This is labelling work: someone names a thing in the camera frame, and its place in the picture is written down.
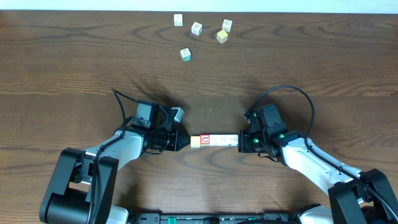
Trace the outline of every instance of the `wooden table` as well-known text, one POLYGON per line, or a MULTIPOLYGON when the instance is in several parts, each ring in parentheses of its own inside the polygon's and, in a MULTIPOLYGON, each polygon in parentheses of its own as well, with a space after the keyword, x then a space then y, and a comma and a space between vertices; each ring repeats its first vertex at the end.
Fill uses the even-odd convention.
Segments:
MULTIPOLYGON (((237 133, 266 89, 291 84, 315 104, 310 137, 398 193, 398 16, 5 11, 0 13, 0 222, 39 222, 59 154, 109 138, 121 123, 111 87, 181 106, 190 134, 237 133), (228 41, 216 33, 233 21, 228 41), (194 21, 203 32, 190 32, 194 21), (189 47, 192 61, 180 50, 189 47)), ((280 90, 290 129, 309 105, 280 90)), ((136 105, 124 101, 128 114, 136 105)), ((74 186, 86 189, 86 186, 74 186)), ((328 197, 298 172, 236 147, 143 155, 118 173, 113 202, 163 212, 296 209, 328 197)))

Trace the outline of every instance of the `small box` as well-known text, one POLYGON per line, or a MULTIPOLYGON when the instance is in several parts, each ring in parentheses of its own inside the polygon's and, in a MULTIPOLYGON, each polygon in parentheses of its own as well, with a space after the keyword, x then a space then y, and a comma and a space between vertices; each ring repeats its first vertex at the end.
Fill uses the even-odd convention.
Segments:
POLYGON ((177 123, 181 122, 182 117, 184 117, 184 114, 185 114, 184 110, 179 108, 179 107, 172 108, 172 110, 176 110, 177 111, 175 116, 174 116, 174 121, 177 122, 177 123))
POLYGON ((184 62, 186 62, 187 60, 191 60, 191 52, 189 51, 189 49, 188 48, 186 48, 186 49, 182 49, 181 51, 180 51, 180 55, 181 55, 181 58, 182 58, 182 60, 184 61, 184 62))
POLYGON ((237 134, 211 134, 210 146, 238 146, 237 134))
POLYGON ((174 26, 182 26, 182 14, 174 14, 174 26))
POLYGON ((217 33, 217 40, 222 44, 228 40, 228 33, 225 30, 221 30, 217 33))
POLYGON ((210 135, 201 134, 200 135, 200 146, 210 146, 210 135))
POLYGON ((200 147, 200 136, 191 136, 191 147, 200 147))
POLYGON ((192 25, 192 28, 191 28, 192 34, 199 35, 201 33, 201 28, 202 28, 202 25, 200 23, 194 22, 192 25))
POLYGON ((232 21, 224 19, 223 30, 225 30, 226 32, 231 32, 231 27, 232 27, 232 21))

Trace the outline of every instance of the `white cube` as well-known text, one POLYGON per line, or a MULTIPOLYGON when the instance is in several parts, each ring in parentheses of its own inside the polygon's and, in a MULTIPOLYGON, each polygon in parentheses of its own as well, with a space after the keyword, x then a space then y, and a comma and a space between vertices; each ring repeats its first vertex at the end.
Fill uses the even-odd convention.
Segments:
POLYGON ((188 48, 180 50, 180 55, 184 62, 186 62, 187 60, 191 60, 192 58, 191 52, 189 51, 188 48))
POLYGON ((182 14, 174 14, 174 25, 182 26, 182 14))
POLYGON ((223 30, 225 30, 226 32, 231 32, 231 27, 232 27, 232 21, 224 19, 223 30))
POLYGON ((199 35, 201 33, 202 25, 198 22, 194 22, 192 25, 192 34, 199 35))
POLYGON ((217 33, 217 40, 222 44, 228 40, 228 33, 225 30, 221 30, 217 33))

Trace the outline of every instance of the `white wall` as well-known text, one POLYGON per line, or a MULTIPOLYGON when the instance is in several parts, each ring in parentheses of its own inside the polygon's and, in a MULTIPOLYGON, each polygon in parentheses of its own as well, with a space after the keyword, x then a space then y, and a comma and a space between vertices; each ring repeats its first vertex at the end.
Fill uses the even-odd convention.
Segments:
POLYGON ((0 9, 397 14, 398 0, 0 0, 0 9))

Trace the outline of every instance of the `red logo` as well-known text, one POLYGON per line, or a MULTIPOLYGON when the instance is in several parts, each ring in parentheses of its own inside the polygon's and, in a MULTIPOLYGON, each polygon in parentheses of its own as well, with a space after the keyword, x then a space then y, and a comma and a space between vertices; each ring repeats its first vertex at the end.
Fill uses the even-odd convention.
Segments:
POLYGON ((200 144, 210 144, 210 135, 209 134, 202 134, 200 136, 200 144))

